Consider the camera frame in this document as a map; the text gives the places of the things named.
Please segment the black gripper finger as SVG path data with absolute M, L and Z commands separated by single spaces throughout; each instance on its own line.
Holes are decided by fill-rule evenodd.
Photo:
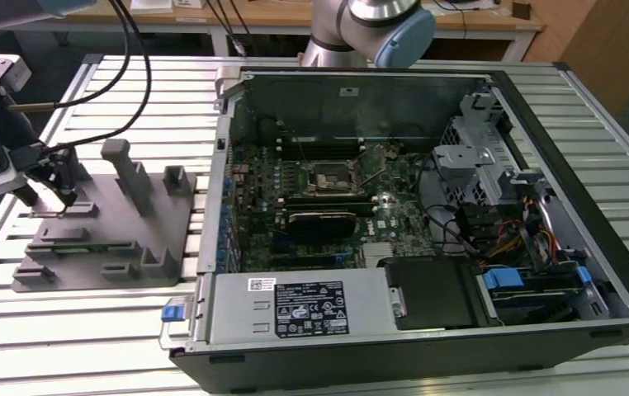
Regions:
M 34 206 L 37 203 L 38 194 L 26 181 L 16 188 L 16 198 L 25 206 Z
M 77 200 L 76 176 L 78 160 L 73 148 L 64 148 L 52 155 L 53 160 L 53 191 L 65 206 L 72 206 Z

